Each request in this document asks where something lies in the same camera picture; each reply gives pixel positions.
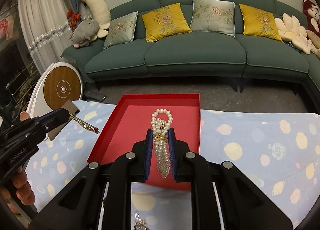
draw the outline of screw head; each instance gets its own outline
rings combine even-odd
[[[125,156],[126,156],[128,159],[133,159],[133,158],[136,156],[136,154],[130,152],[130,153],[127,153]]]
[[[223,167],[225,167],[226,169],[231,169],[233,167],[233,164],[232,164],[232,162],[225,161],[223,163]]]
[[[195,155],[195,153],[193,153],[193,152],[188,152],[188,153],[186,153],[186,157],[187,157],[188,159],[193,159],[195,156],[196,156],[196,155]]]
[[[98,163],[97,162],[91,162],[90,164],[89,164],[89,168],[90,169],[96,169],[98,167]]]

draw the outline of green sofa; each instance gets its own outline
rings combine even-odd
[[[281,19],[283,13],[295,15],[305,27],[308,26],[306,16],[277,0],[225,1],[236,4],[235,38],[215,32],[191,32],[146,42],[143,14],[179,2],[190,25],[192,0],[133,0],[111,9],[113,19],[139,11],[133,42],[104,50],[104,39],[97,39],[88,47],[65,49],[62,57],[76,63],[90,83],[138,77],[262,78],[303,84],[317,104],[320,99],[320,60],[314,54],[301,54],[276,40],[243,35],[239,3],[272,12]]]

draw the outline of monkey plush toy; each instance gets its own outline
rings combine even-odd
[[[303,0],[303,13],[308,18],[308,29],[320,37],[319,8],[310,0]]]

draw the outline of human hand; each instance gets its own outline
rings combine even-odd
[[[29,118],[29,115],[27,114],[27,112],[22,112],[20,114],[21,121],[26,120],[28,118]],[[21,200],[21,203],[26,206],[32,205],[36,200],[35,194],[31,190],[31,185],[28,182],[27,174],[22,169],[22,167],[19,167],[17,169],[17,173],[14,175],[11,181],[17,189],[16,194],[17,194],[17,197]],[[5,188],[0,189],[0,193],[5,200],[11,198],[10,192]],[[11,203],[8,203],[8,206],[13,213],[15,214],[19,213]]]

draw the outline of light blue blanket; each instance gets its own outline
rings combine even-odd
[[[101,131],[115,105],[74,101],[78,117]],[[320,116],[248,114],[201,110],[200,155],[208,161],[232,161],[296,227],[320,194]],[[79,171],[97,135],[73,120],[54,141],[39,144],[26,168],[40,211]],[[132,184],[133,214],[153,230],[191,229],[188,192]]]

